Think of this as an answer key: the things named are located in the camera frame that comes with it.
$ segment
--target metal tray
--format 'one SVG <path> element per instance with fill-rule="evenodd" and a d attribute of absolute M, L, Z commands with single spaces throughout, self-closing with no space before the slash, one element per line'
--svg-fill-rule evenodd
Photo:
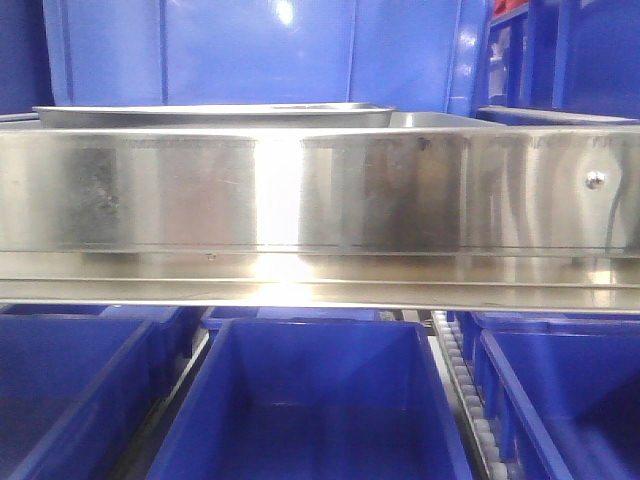
<path fill-rule="evenodd" d="M 389 126 L 393 108 L 367 103 L 35 107 L 44 128 Z"/>
<path fill-rule="evenodd" d="M 502 124 L 439 112 L 393 112 L 389 122 L 390 128 L 464 128 L 500 125 Z"/>
<path fill-rule="evenodd" d="M 33 130 L 41 129 L 42 123 L 37 113 L 16 113 L 0 115 L 0 130 Z"/>

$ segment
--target blue bin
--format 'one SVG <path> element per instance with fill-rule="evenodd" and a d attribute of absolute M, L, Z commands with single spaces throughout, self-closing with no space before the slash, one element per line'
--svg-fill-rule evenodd
<path fill-rule="evenodd" d="M 639 28 L 639 2 L 529 0 L 491 22 L 479 97 L 491 105 L 638 119 Z M 518 116 L 482 118 L 532 123 Z"/>
<path fill-rule="evenodd" d="M 0 115 L 53 103 L 41 0 L 2 2 L 0 65 Z"/>
<path fill-rule="evenodd" d="M 640 333 L 640 316 L 630 314 L 551 313 L 551 312 L 447 312 L 447 320 L 460 329 L 457 338 L 462 357 L 478 374 L 478 357 L 483 330 L 525 333 L 613 334 Z"/>
<path fill-rule="evenodd" d="M 15 304 L 0 309 L 0 320 L 10 315 L 47 315 L 51 318 L 148 320 L 151 381 L 158 396 L 171 392 L 192 356 L 192 342 L 205 307 L 105 306 Z"/>
<path fill-rule="evenodd" d="M 269 318 L 290 320 L 293 318 L 380 320 L 375 308 L 315 308 L 315 307 L 213 307 L 206 317 L 212 319 Z"/>
<path fill-rule="evenodd" d="M 156 398 L 145 322 L 0 318 L 0 478 L 104 478 Z"/>
<path fill-rule="evenodd" d="M 58 105 L 366 101 L 468 115 L 488 0 L 44 0 Z"/>
<path fill-rule="evenodd" d="M 472 476 L 422 326 L 232 320 L 147 478 Z"/>
<path fill-rule="evenodd" d="M 640 478 L 640 336 L 483 331 L 485 414 L 526 480 Z"/>

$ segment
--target metal panel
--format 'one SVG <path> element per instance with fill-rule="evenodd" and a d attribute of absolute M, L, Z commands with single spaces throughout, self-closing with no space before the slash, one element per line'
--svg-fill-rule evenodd
<path fill-rule="evenodd" d="M 6 131 L 0 250 L 636 255 L 639 147 L 632 127 Z"/>
<path fill-rule="evenodd" d="M 5 131 L 0 296 L 640 310 L 639 157 L 637 127 Z"/>

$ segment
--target screw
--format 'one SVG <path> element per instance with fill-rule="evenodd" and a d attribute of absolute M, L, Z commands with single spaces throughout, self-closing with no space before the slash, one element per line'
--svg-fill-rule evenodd
<path fill-rule="evenodd" d="M 584 184 L 591 190 L 598 190 L 602 188 L 606 178 L 607 176 L 604 173 L 592 170 L 587 173 L 587 178 L 585 178 Z"/>

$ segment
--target blue storage container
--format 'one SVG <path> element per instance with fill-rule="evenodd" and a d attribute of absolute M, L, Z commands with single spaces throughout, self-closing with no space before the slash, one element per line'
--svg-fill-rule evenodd
<path fill-rule="evenodd" d="M 640 316 L 630 314 L 552 313 L 552 312 L 447 312 L 460 333 L 457 342 L 462 357 L 474 368 L 482 355 L 482 330 L 526 333 L 640 333 Z"/>
<path fill-rule="evenodd" d="M 97 480 L 154 399 L 151 325 L 0 318 L 0 478 Z"/>
<path fill-rule="evenodd" d="M 147 478 L 471 480 L 424 328 L 226 322 Z"/>
<path fill-rule="evenodd" d="M 492 21 L 479 96 L 491 105 L 640 118 L 639 29 L 640 2 L 529 0 Z"/>
<path fill-rule="evenodd" d="M 171 392 L 192 355 L 192 342 L 205 307 L 15 304 L 0 309 L 8 315 L 47 315 L 67 319 L 148 320 L 151 381 L 158 396 Z"/>
<path fill-rule="evenodd" d="M 53 103 L 41 0 L 2 2 L 0 65 L 0 115 Z"/>
<path fill-rule="evenodd" d="M 640 478 L 640 336 L 482 332 L 485 414 L 526 480 Z"/>
<path fill-rule="evenodd" d="M 290 320 L 293 318 L 380 320 L 380 311 L 375 308 L 315 308 L 315 307 L 213 307 L 208 318 L 270 318 Z"/>
<path fill-rule="evenodd" d="M 58 105 L 366 101 L 468 115 L 488 0 L 44 0 Z"/>

